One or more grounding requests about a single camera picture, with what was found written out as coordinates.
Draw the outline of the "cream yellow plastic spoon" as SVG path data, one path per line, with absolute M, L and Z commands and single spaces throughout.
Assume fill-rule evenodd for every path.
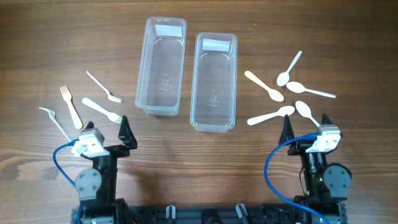
M 255 74 L 253 74 L 252 72 L 250 72 L 249 70 L 246 70 L 244 72 L 244 75 L 250 79 L 251 81 L 253 81 L 254 83 L 258 84 L 259 86 L 261 86 L 263 89 L 265 89 L 270 98 L 274 101 L 277 102 L 282 102 L 284 101 L 284 96 L 277 90 L 272 89 L 270 87 L 268 87 L 263 81 L 261 81 L 257 76 L 255 76 Z

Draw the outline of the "thin white plastic fork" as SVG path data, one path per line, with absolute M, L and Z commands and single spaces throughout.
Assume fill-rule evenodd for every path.
M 122 99 L 117 98 L 113 96 L 113 94 L 100 82 L 98 81 L 89 71 L 86 71 L 86 74 L 96 83 L 98 84 L 107 94 L 108 100 L 116 102 L 116 103 L 122 103 Z

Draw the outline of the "wide-handled white plastic fork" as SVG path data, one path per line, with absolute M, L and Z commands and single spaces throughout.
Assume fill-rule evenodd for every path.
M 100 105 L 98 105 L 97 103 L 95 103 L 94 101 L 92 101 L 91 99 L 84 97 L 82 99 L 82 103 L 96 111 L 99 111 L 100 113 L 105 114 L 108 119 L 114 123 L 118 123 L 121 124 L 122 121 L 122 117 L 120 117 L 118 114 L 107 111 L 106 109 L 104 109 L 103 107 L 101 107 Z

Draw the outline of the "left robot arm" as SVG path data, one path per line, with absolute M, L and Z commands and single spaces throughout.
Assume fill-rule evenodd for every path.
M 74 154 L 92 162 L 92 167 L 82 170 L 75 179 L 80 201 L 77 223 L 139 222 L 125 200 L 116 198 L 118 159 L 130 156 L 130 150 L 137 149 L 126 116 L 122 117 L 118 139 L 121 144 L 104 147 L 104 136 L 89 122 L 72 148 Z

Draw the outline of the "wide-handled white plastic spoon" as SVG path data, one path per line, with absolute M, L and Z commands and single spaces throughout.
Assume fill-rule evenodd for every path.
M 282 116 L 284 117 L 285 115 L 290 116 L 293 112 L 295 111 L 295 108 L 293 106 L 283 106 L 280 107 L 277 111 L 273 112 L 273 113 L 269 113 L 269 114 L 264 114 L 264 115 L 260 115 L 260 116 L 256 116 L 253 118 L 249 118 L 247 120 L 247 124 L 252 126 L 258 123 L 261 123 L 265 120 L 271 119 L 273 117 L 276 116 Z

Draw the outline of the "cream yellow plastic fork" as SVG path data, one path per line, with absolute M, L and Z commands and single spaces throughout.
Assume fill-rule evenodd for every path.
M 64 101 L 67 103 L 68 109 L 70 111 L 71 117 L 72 117 L 72 121 L 73 124 L 75 126 L 76 129 L 82 129 L 83 128 L 83 123 L 73 105 L 72 102 L 72 94 L 70 93 L 69 89 L 66 86 L 61 86 L 60 87 L 60 91 L 62 94 L 62 97 L 64 99 Z

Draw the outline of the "white spoon pointing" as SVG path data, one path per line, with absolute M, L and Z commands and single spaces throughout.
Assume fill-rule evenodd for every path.
M 286 87 L 294 92 L 294 93 L 303 93 L 303 92 L 309 92 L 309 93 L 313 93 L 316 95 L 320 95 L 320 96 L 325 96 L 325 97 L 329 97 L 329 98 L 336 98 L 336 95 L 333 95 L 331 93 L 325 93 L 322 91 L 318 91 L 318 90 L 311 90 L 308 88 L 305 88 L 301 83 L 299 82 L 288 82 L 286 84 Z

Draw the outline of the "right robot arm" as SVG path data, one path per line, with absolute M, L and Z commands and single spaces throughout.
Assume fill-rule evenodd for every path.
M 293 205 L 288 211 L 289 223 L 347 224 L 344 201 L 348 198 L 351 171 L 339 163 L 327 163 L 326 155 L 337 149 L 342 134 L 326 114 L 315 137 L 305 137 L 289 144 L 287 154 L 300 156 L 307 192 L 295 196 L 294 202 L 320 213 L 314 215 Z

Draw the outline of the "curved white plastic fork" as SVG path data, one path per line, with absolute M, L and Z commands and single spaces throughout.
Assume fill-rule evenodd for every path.
M 62 134 L 66 137 L 66 139 L 68 140 L 68 142 L 71 142 L 71 138 L 69 137 L 69 135 L 66 133 L 66 131 L 62 128 L 62 126 L 60 125 L 60 123 L 57 121 L 56 119 L 56 115 L 55 112 L 48 109 L 48 108 L 43 108 L 43 107 L 39 107 L 39 109 L 46 111 L 49 114 L 50 119 L 55 123 L 55 125 L 58 127 L 58 129 L 62 132 Z

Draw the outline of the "thin-handled white spoon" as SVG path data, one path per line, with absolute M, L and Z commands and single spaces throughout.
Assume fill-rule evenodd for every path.
M 282 73 L 280 73 L 278 75 L 277 80 L 276 80 L 278 86 L 284 86 L 284 85 L 286 85 L 289 82 L 289 80 L 290 80 L 290 71 L 293 69 L 293 67 L 295 66 L 295 64 L 299 60 L 301 54 L 302 54 L 302 51 L 300 50 L 297 53 L 297 55 L 294 57 L 294 59 L 292 60 L 292 62 L 289 65 L 288 69 L 285 72 L 282 72 Z

